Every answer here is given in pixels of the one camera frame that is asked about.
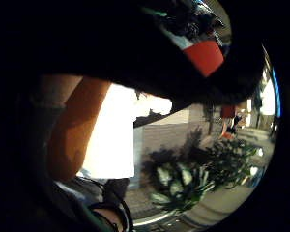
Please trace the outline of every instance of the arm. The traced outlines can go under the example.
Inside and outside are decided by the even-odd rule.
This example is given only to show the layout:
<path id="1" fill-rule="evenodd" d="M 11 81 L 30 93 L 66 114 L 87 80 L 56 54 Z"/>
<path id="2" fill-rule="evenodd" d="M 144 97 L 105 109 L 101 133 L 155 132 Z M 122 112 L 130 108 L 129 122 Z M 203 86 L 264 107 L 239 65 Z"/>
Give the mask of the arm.
<path id="1" fill-rule="evenodd" d="M 71 94 L 48 143 L 47 167 L 53 179 L 68 181 L 81 168 L 109 86 L 108 81 L 83 78 Z"/>

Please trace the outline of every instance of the potted plant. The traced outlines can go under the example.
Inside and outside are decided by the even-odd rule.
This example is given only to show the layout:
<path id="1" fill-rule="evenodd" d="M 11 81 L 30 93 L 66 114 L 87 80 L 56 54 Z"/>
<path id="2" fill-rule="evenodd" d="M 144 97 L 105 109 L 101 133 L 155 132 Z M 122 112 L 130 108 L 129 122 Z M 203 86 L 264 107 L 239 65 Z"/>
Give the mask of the potted plant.
<path id="1" fill-rule="evenodd" d="M 196 162 L 168 162 L 156 170 L 156 190 L 151 200 L 163 211 L 180 214 L 190 210 L 214 187 L 205 166 Z"/>
<path id="2" fill-rule="evenodd" d="M 250 176 L 249 160 L 256 154 L 257 148 L 244 140 L 234 139 L 216 142 L 206 152 L 209 180 L 215 183 L 212 190 L 232 189 L 242 185 Z"/>

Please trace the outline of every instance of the person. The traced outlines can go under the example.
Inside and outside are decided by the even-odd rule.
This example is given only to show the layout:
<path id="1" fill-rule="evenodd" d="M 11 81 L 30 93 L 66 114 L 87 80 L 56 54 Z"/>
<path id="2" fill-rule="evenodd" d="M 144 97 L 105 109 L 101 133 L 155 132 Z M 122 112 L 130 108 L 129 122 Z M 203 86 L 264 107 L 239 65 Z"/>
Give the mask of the person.
<path id="1" fill-rule="evenodd" d="M 125 231 L 127 222 L 119 208 L 120 201 L 112 191 L 117 191 L 123 199 L 129 179 L 109 180 L 101 191 L 100 187 L 76 177 L 109 85 L 109 81 L 77 75 L 41 76 L 36 88 L 22 100 L 24 111 L 21 115 L 35 125 L 43 126 L 38 130 L 22 129 L 20 135 L 28 141 L 23 152 L 29 156 L 36 154 L 34 150 L 37 148 L 40 150 L 44 144 L 47 145 L 42 154 L 36 154 L 41 155 L 41 159 L 31 159 L 31 168 L 44 171 L 37 174 L 35 181 L 45 181 L 44 176 L 49 177 L 47 180 L 54 181 L 67 194 L 68 200 L 75 198 L 101 218 L 106 226 Z"/>

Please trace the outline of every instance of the red object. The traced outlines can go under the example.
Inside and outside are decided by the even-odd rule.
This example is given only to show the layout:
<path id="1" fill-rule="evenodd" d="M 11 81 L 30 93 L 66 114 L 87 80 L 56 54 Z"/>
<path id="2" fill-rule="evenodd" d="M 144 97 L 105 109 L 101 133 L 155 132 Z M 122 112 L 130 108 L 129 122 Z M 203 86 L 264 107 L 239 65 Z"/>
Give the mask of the red object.
<path id="1" fill-rule="evenodd" d="M 193 65 L 208 77 L 222 63 L 223 55 L 215 41 L 204 41 L 184 49 Z"/>
<path id="2" fill-rule="evenodd" d="M 220 112 L 221 118 L 234 118 L 235 117 L 235 105 L 224 105 Z"/>

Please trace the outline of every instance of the black fabric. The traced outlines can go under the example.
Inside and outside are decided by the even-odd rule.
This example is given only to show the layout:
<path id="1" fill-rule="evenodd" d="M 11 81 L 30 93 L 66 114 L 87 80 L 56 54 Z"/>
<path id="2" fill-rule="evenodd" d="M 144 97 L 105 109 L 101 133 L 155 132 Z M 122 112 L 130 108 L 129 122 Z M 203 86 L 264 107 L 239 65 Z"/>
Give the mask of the black fabric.
<path id="1" fill-rule="evenodd" d="M 172 100 L 219 104 L 251 95 L 262 73 L 260 39 L 247 39 L 238 18 L 226 61 L 204 79 L 133 1 L 51 7 L 45 1 L 30 13 L 19 6 L 0 9 L 0 72 L 84 74 Z"/>
<path id="2" fill-rule="evenodd" d="M 20 96 L 17 103 L 17 146 L 20 165 L 27 174 L 26 179 L 31 182 L 32 189 L 44 196 L 48 205 L 53 207 L 53 211 L 74 220 L 81 229 L 70 199 L 48 176 L 46 167 L 47 142 L 64 108 L 39 106 L 31 97 Z"/>

